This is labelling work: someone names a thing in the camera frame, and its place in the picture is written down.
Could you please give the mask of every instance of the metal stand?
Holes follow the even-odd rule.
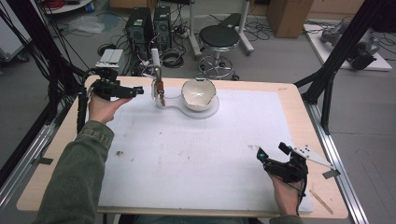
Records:
[[[239,22],[239,28],[238,28],[238,34],[241,38],[241,43],[247,49],[247,56],[254,51],[254,48],[251,46],[250,42],[248,41],[247,37],[244,34],[245,22],[247,21],[247,16],[248,16],[249,3],[250,0],[245,0],[244,5],[242,5],[242,17],[241,17],[241,21]]]
[[[239,22],[239,28],[238,28],[238,34],[241,38],[241,42],[247,49],[247,55],[250,55],[250,53],[254,51],[254,48],[251,46],[250,42],[248,41],[247,37],[244,34],[245,22],[248,16],[249,3],[250,0],[245,0],[244,4],[242,5],[241,21]],[[198,59],[199,57],[202,56],[202,53],[194,34],[194,4],[195,4],[195,0],[190,0],[190,30],[188,30],[187,32],[189,35],[189,40],[191,42],[192,49],[194,51],[195,59]]]
[[[323,66],[311,76],[294,83],[297,88],[300,88],[312,82],[308,91],[302,94],[303,100],[311,105],[315,105],[318,102],[319,96],[324,92],[320,124],[326,134],[330,134],[329,116],[334,77],[343,62],[347,59],[349,53],[355,48],[364,33],[370,28],[379,13],[385,8],[387,2],[387,0],[364,1]]]

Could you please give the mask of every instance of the metal frame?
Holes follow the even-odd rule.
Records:
[[[349,214],[356,224],[368,224],[369,221],[363,211],[361,203],[356,195],[355,190],[347,175],[347,170],[341,161],[340,155],[338,154],[337,148],[335,147],[334,141],[330,135],[327,135],[325,130],[320,125],[320,109],[317,105],[310,105],[305,103],[306,110],[311,116],[311,120],[315,126],[318,137],[321,140],[321,144],[325,150],[326,155],[331,164],[333,164],[334,169],[340,172],[340,175],[336,177],[336,181],[339,189],[341,190],[346,205],[349,210]]]
[[[364,1],[323,66],[311,76],[305,77],[294,83],[300,88],[312,82],[308,91],[302,95],[303,99],[311,105],[315,105],[318,102],[319,96],[324,92],[320,124],[326,134],[330,134],[329,116],[334,77],[350,52],[357,46],[361,38],[378,18],[379,14],[387,7],[389,1],[395,0]]]
[[[39,159],[40,155],[44,153],[45,147],[50,143],[58,128],[59,126],[56,125],[55,120],[49,125],[42,126],[35,139],[33,139],[32,144],[7,178],[7,181],[0,188],[0,215],[29,170],[35,165],[36,159]]]

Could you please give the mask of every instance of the person's right hand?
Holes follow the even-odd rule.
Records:
[[[297,216],[301,181],[285,183],[279,176],[268,174],[273,181],[275,201],[281,216]]]
[[[107,124],[109,121],[114,119],[114,114],[116,113],[117,109],[131,100],[132,98],[107,101],[92,93],[91,100],[88,104],[90,112],[89,120],[96,120]]]

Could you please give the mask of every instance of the green sleeve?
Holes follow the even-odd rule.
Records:
[[[93,223],[114,133],[88,121],[58,161],[34,223]]]
[[[297,216],[282,216],[270,219],[270,224],[304,224],[303,220]]]

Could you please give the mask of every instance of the person's left hand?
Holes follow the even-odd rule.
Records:
[[[114,119],[114,114],[117,109],[125,103],[128,103],[133,98],[117,99],[115,101],[107,101],[100,98],[94,93],[91,94],[91,100],[88,104],[89,120],[96,120],[101,123],[107,124]]]

